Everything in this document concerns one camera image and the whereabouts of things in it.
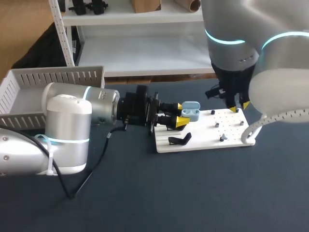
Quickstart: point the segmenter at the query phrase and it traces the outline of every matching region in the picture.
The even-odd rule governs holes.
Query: black object on shelf
[[[95,15],[104,14],[105,9],[108,7],[103,0],[92,0],[92,5],[89,6],[90,10],[93,10]]]
[[[73,7],[70,7],[70,11],[75,11],[77,15],[85,15],[86,14],[86,4],[83,0],[72,0]]]
[[[189,140],[192,138],[191,133],[187,133],[187,135],[183,139],[175,138],[175,137],[169,137],[169,145],[186,145]]]

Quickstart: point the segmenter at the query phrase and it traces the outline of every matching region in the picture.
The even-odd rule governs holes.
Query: white pegboard
[[[58,37],[60,40],[60,44],[61,44],[61,48],[62,48],[62,52],[64,55],[64,58],[66,60],[67,66],[68,67],[74,67],[74,60],[73,60],[73,55],[72,55],[72,51],[70,51],[70,45],[69,45],[69,41],[67,38],[67,34],[66,34],[66,30],[64,28],[63,25],[63,21],[62,21],[62,15],[59,9],[59,4],[58,4],[58,0],[49,0],[49,5],[50,5],[50,9],[52,11],[53,14],[53,18],[54,18],[54,22],[55,22],[55,26],[57,29],[57,33],[58,33]]]
[[[241,141],[241,135],[248,126],[241,109],[238,113],[233,113],[229,109],[215,110],[214,115],[211,114],[211,110],[201,111],[199,120],[190,122],[183,131],[167,130],[166,126],[158,124],[154,128],[156,150],[165,153],[251,146],[255,144],[255,139],[249,138],[248,144]],[[169,145],[169,137],[183,139],[189,132],[192,138],[187,145]],[[220,142],[222,134],[227,136],[227,140]]]

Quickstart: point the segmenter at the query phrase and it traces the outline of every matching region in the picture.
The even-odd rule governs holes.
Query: white plastic crate
[[[9,70],[0,85],[0,124],[19,130],[45,128],[41,99],[51,82],[104,88],[104,67]]]

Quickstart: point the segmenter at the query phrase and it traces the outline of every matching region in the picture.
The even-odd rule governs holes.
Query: black cloth
[[[224,108],[201,80],[150,84],[163,102]],[[107,86],[121,96],[136,85]],[[245,111],[249,123],[260,114]],[[91,130],[88,167],[112,127]],[[57,177],[0,178],[1,231],[309,231],[309,124],[265,126],[255,146],[158,154],[145,128],[113,133],[102,164],[75,200]],[[65,177],[73,189],[86,173]]]
[[[40,36],[28,52],[12,69],[63,67],[66,66],[55,24]]]

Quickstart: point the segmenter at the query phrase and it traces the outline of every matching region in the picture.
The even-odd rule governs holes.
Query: robotic arm
[[[260,126],[277,120],[309,121],[309,2],[308,0],[202,0],[212,66],[219,87],[206,92],[219,96],[237,112],[251,101],[263,115],[242,140]],[[46,137],[61,173],[84,169],[90,123],[147,126],[157,124],[181,130],[189,120],[178,117],[178,104],[161,103],[146,87],[121,98],[117,90],[78,85],[49,84],[42,96]],[[172,114],[160,116],[159,111]],[[0,174],[44,174],[51,171],[50,158],[32,141],[0,130]]]
[[[0,174],[54,175],[53,160],[62,174],[82,171],[91,124],[115,124],[120,120],[125,125],[147,127],[152,134],[157,123],[181,130],[190,121],[179,117],[179,104],[161,103],[158,93],[148,96],[146,86],[138,86],[136,93],[127,92],[121,98],[117,90],[50,83],[42,94],[42,110],[46,128],[38,140],[49,151],[49,157],[23,135],[0,130]],[[170,116],[157,116],[159,111]]]
[[[212,66],[219,79],[219,87],[206,92],[208,98],[219,95],[236,112],[239,93],[242,108],[251,101],[267,116],[309,108],[307,0],[201,3]]]

